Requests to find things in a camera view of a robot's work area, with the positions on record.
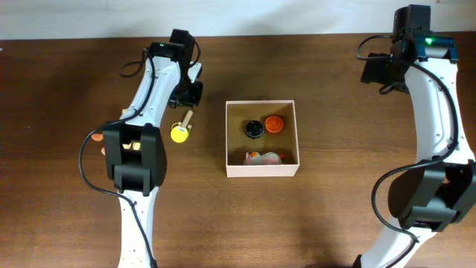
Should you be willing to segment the black round perforated puck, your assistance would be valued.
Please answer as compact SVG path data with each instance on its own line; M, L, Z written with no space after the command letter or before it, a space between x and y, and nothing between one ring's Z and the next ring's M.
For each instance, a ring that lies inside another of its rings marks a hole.
M245 134L252 139L260 138L263 135L264 126L260 121L249 121L245 125Z

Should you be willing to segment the pink duck toy with hat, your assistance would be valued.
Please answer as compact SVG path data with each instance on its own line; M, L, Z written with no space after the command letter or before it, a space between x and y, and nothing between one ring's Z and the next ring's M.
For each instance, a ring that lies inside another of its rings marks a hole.
M285 156L283 154L277 154L269 152L260 154L258 152L246 153L244 165L281 165Z

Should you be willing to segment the orange round perforated puck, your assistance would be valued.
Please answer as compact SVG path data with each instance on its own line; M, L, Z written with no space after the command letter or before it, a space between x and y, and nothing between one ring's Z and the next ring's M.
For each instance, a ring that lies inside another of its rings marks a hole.
M265 119L265 129L269 133L280 133L284 128L283 119L277 115L270 115Z

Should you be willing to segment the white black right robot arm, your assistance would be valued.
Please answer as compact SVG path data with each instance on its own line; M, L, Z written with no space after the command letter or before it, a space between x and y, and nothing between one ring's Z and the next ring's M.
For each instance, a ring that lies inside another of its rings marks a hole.
M418 248L475 204L475 155L467 142L457 99L459 56L453 38L431 31L431 9L411 4L394 14L392 47L365 57L363 83L380 93L411 96L416 160L388 171L390 217L355 267L403 267Z

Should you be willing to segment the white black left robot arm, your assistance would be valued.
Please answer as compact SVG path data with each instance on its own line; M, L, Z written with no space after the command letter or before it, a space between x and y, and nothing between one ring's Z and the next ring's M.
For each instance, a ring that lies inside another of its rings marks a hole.
M103 129L107 176L121 209L119 267L156 267L152 233L155 199L167 172L161 119L167 107L194 108L202 97L200 50L186 30L144 50L144 76L133 101Z

